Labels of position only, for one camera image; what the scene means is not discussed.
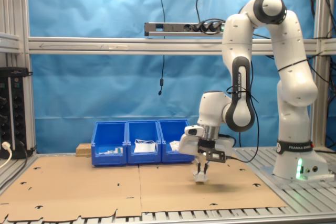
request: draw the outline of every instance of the cardboard sheet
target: cardboard sheet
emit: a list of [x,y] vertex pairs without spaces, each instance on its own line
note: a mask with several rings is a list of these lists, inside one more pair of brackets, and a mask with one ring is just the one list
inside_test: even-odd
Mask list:
[[210,163],[205,184],[193,181],[195,168],[190,164],[140,166],[142,212],[286,206],[244,163]]
[[195,164],[93,168],[86,157],[40,157],[0,196],[0,223],[7,215],[9,221],[60,222],[79,216],[108,217],[115,211],[121,217],[286,206],[239,161],[210,163],[206,184],[195,184],[195,168]]
[[139,168],[93,168],[86,157],[40,157],[0,196],[0,222],[141,215]]

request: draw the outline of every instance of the black label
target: black label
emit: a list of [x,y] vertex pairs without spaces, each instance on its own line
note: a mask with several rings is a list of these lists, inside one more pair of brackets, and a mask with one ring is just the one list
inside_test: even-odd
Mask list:
[[242,88],[242,85],[241,85],[241,75],[242,73],[238,72],[238,98],[240,99],[242,97],[242,93],[241,93],[241,88]]
[[278,140],[277,153],[284,152],[310,152],[313,150],[311,141],[304,143],[289,143],[286,141]]

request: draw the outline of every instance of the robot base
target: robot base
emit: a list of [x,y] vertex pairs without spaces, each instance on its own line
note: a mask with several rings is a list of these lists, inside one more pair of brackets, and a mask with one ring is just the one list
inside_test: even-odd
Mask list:
[[334,174],[328,170],[327,161],[314,150],[278,154],[275,166],[264,167],[261,172],[279,187],[334,181]]
[[309,179],[284,179],[276,176],[273,173],[274,167],[262,167],[260,169],[261,173],[266,176],[273,184],[282,189],[288,189],[290,185],[297,184],[308,184],[308,183],[318,183],[318,182],[333,182],[335,180],[334,174],[328,173],[318,177],[310,177]]

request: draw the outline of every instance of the blue storage bin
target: blue storage bin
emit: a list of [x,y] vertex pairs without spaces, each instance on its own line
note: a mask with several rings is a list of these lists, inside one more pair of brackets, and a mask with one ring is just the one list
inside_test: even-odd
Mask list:
[[[103,154],[121,147],[122,153]],[[127,163],[127,123],[96,122],[91,141],[92,165],[124,165]]]
[[[135,139],[150,141],[157,144],[155,152],[135,153]],[[161,162],[161,137],[157,121],[127,122],[127,163],[149,164]]]
[[159,120],[159,129],[162,142],[162,162],[163,163],[189,163],[195,156],[181,154],[172,151],[170,143],[180,141],[184,134],[184,128],[189,126],[188,120]]

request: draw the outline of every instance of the small white object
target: small white object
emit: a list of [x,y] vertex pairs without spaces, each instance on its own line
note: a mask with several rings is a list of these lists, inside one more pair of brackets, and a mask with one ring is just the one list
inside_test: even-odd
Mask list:
[[206,182],[207,176],[204,174],[204,171],[200,171],[200,173],[194,172],[194,180],[195,182]]
[[136,139],[134,152],[155,152],[156,143],[153,140]]
[[100,152],[99,154],[122,154],[122,147],[117,147],[114,150],[108,150],[106,152]]
[[1,169],[2,167],[4,167],[5,165],[7,165],[8,162],[9,162],[9,161],[11,160],[11,158],[12,158],[12,150],[10,149],[10,144],[9,144],[8,142],[3,142],[1,146],[2,146],[3,149],[5,149],[5,150],[7,150],[7,151],[9,152],[9,157],[8,157],[7,161],[6,161],[4,164],[2,164],[2,165],[0,166],[0,169]]
[[169,143],[170,147],[172,148],[173,152],[178,152],[179,151],[179,146],[180,146],[180,142],[179,141],[172,141]]

